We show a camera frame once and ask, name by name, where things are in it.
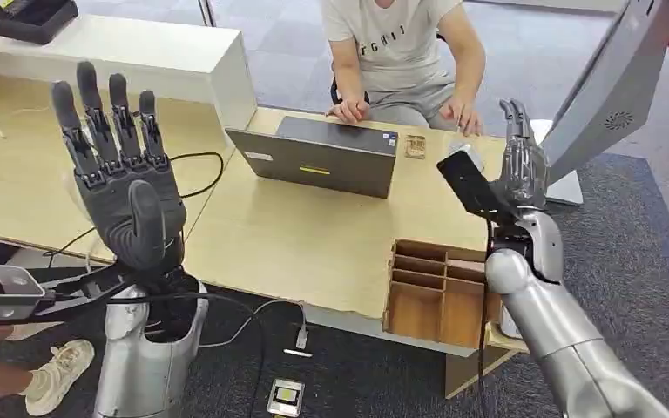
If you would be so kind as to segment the person's left hand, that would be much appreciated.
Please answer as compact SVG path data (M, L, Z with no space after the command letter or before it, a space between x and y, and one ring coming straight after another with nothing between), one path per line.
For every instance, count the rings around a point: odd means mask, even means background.
M472 98L464 98L455 93L443 103L439 114L446 126L453 131L459 131L464 136L483 134L482 120Z

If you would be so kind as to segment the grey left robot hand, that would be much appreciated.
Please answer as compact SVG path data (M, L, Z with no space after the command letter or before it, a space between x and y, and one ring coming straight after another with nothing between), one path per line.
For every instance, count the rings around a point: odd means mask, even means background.
M76 75L82 118L69 83L54 83L51 98L88 216L123 264L139 271L172 270L184 257L186 207L163 145L154 93L140 94L136 123L124 75L109 77L110 116L103 110L94 65L78 63Z

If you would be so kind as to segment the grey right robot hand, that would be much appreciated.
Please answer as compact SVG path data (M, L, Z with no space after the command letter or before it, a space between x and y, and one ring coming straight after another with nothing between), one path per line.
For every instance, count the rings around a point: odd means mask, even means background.
M501 173L492 187L511 206L544 210L548 160L535 139L524 105L514 98L502 98L499 106L506 122Z

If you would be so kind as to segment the person's right hand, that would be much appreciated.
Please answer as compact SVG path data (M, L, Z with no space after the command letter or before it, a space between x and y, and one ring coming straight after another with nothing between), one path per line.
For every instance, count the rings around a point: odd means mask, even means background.
M326 117L338 118L341 122L355 125L365 120L370 109L364 98L347 98L334 104L326 113Z

